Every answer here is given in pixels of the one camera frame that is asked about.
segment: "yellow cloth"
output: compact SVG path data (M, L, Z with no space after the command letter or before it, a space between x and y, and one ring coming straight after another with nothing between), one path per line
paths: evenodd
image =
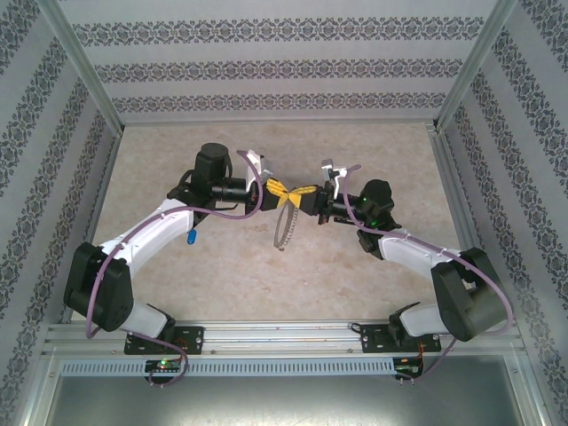
M302 201L302 195L306 193L315 193L318 187L316 185L301 186L289 191L279 180L270 178L268 179L268 182L266 182L266 189L269 193L280 197L278 207L283 206L287 200L290 200L292 204L299 209L300 202Z

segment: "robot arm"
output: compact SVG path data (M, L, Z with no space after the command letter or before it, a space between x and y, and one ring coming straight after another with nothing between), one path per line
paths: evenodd
M270 189L273 185L266 184L272 172L265 158L252 151L248 152L247 158L260 182L255 182L256 177L250 172L251 169L246 178L233 177L233 166L226 147L204 145L197 154L195 168L185 173L178 185L168 193L167 200L124 234L129 235L140 228L131 239L124 241L124 235L119 235L98 248L84 243L77 249L67 281L65 304L86 316L93 283L101 265L119 247L104 273L94 306L93 322L106 331L121 328L170 342L175 320L150 305L136 302L132 295L131 278L168 242L191 232L208 215L190 211L187 207L206 209L210 213L216 209L218 201L228 201L244 204L245 212L250 212L256 206L261 191L262 211L279 207L283 196L292 199L294 190L288 193L281 185L279 192L275 193ZM394 202L388 182L371 180L359 196L348 194L344 197L339 193L338 184L339 178L347 176L346 169L334 168L330 160L322 163L322 169L325 184L312 185L309 191L294 193L295 206L310 216L318 216L320 225L328 223L331 218L338 223L355 225L344 202L346 198L358 222L367 229L388 233L382 236L358 229L359 244L366 253L402 264L433 283L437 304L413 304L390 316L390 333L395 342L402 343L413 336L439 333L450 333L465 342L506 318L500 298L484 281L450 256L416 243L394 221L391 215ZM172 209L179 210L167 215L163 213ZM146 225L147 219L157 215L162 217ZM446 249L443 253L457 255L501 286L482 250L473 248L461 252ZM464 281L473 286L466 288Z
M335 222L355 225L343 201L347 198L353 216L360 224L368 230L386 233L381 235L358 229L359 244L363 250L380 260L406 266L430 280L434 286L436 304L412 304L389 317L390 333L396 342L401 343L419 335L444 333L467 342L507 318L497 293L455 260L457 256L478 268L502 292L499 277L483 250L437 250L431 244L421 244L392 218L394 202L388 182L374 179L367 182L359 196L343 197L338 193L337 186L338 178L347 175L346 169L334 168L331 160L325 160L322 169L326 184L320 186L312 197L303 198L300 208L308 214L318 214L322 225L331 217Z
M103 243L98 248L85 242L76 251L64 295L65 305L87 316L91 292L101 265L115 250L96 297L92 320L105 331L117 328L169 341L175 320L148 304L137 302L132 294L131 279L140 268L166 244L191 232L208 214L187 207L216 209L217 201L245 204L245 211L256 205L258 188L272 174L271 164L253 151L247 153L261 182L248 171L247 178L233 178L233 166L226 147L206 144L195 160L195 168L185 173L168 198L148 217L128 232ZM132 238L125 236L138 230Z

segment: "damask pattern wall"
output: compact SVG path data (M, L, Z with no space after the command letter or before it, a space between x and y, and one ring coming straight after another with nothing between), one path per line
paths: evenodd
M58 322L115 131L37 4L0 1L0 425L26 394L46 325Z
M567 11L520 1L446 129L553 424L568 424Z
M433 119L494 4L60 2L127 124Z

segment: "stone-textured floor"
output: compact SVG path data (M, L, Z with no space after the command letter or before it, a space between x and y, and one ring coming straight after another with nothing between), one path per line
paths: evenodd
M127 128L114 166L95 242L109 240L152 212L202 144L272 160L288 187L322 184L321 160L363 168L351 193L372 178L388 180L393 216L412 233L458 247L438 169L422 124L290 122ZM285 252L272 246L278 211L248 221L208 217L197 241L171 242L133 281L135 297L178 320L380 319L415 301L434 300L431 284L397 264L365 254L356 229L300 215Z

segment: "black mounting bracket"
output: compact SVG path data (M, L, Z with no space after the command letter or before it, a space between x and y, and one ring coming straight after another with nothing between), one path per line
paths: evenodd
M201 355L203 349L203 327L174 327L170 343L179 346L187 355ZM148 342L134 335L126 336L126 355L177 355L178 352L161 344Z
M397 343L389 332L389 324L351 324L351 330L360 335L363 353L440 352L438 335L421 335Z
M424 358L416 357L408 358L393 358L394 369L397 373L395 379L410 380L420 377L424 372Z
M150 383L150 375L153 375L154 384L165 384L173 378L172 375L179 375L183 362L176 359L169 361L149 359L144 365L144 378Z

